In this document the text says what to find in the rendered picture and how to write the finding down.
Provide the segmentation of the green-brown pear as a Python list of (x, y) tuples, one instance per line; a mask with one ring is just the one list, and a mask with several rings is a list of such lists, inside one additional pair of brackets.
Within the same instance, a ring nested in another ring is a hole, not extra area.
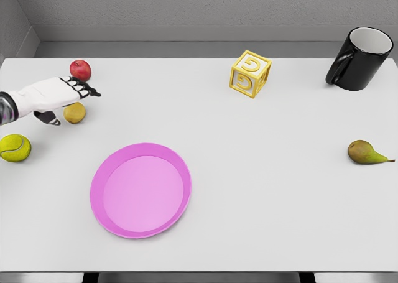
[(349, 158), (357, 164), (381, 164), (385, 162), (395, 162), (394, 159), (388, 159), (386, 156), (376, 152), (373, 146), (364, 140), (353, 141), (348, 146)]

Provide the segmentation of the red apple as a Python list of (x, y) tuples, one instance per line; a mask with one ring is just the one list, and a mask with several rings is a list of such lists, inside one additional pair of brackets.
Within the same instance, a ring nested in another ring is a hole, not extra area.
[(91, 67), (84, 60), (75, 60), (70, 64), (70, 74), (81, 81), (88, 81), (91, 78)]

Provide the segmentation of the black mug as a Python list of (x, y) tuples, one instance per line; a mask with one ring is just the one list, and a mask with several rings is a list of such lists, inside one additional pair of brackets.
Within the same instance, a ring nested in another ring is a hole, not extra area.
[(390, 36), (379, 29), (352, 29), (326, 74), (326, 83), (348, 91), (363, 90), (393, 47)]

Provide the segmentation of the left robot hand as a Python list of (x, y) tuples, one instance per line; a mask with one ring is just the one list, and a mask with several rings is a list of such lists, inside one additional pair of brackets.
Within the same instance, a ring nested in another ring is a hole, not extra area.
[(54, 110), (101, 93), (77, 77), (54, 77), (34, 84), (34, 116), (45, 124), (59, 126)]

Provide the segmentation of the pink plate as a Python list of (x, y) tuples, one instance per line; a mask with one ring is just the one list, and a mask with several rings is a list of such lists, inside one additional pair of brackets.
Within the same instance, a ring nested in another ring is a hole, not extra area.
[(114, 152), (99, 166), (90, 204), (104, 229), (142, 239), (174, 225), (191, 193), (190, 171), (180, 155), (160, 144), (138, 143)]

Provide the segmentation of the yellow-green tennis ball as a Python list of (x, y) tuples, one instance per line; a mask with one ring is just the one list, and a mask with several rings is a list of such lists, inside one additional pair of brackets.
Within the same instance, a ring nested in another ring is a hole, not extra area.
[(28, 138), (20, 134), (10, 134), (0, 140), (0, 157), (8, 162), (21, 162), (31, 152)]

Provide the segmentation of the yellow letter block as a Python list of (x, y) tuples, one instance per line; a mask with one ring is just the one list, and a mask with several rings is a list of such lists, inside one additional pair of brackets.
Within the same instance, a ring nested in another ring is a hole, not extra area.
[(272, 60), (245, 50), (231, 67), (229, 87), (255, 98), (266, 84)]

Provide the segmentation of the yellow lemon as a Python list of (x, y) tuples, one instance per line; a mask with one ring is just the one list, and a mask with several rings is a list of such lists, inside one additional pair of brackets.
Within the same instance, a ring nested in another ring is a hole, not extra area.
[(63, 110), (63, 117), (72, 124), (77, 124), (84, 119), (86, 109), (83, 104), (76, 102), (68, 105)]

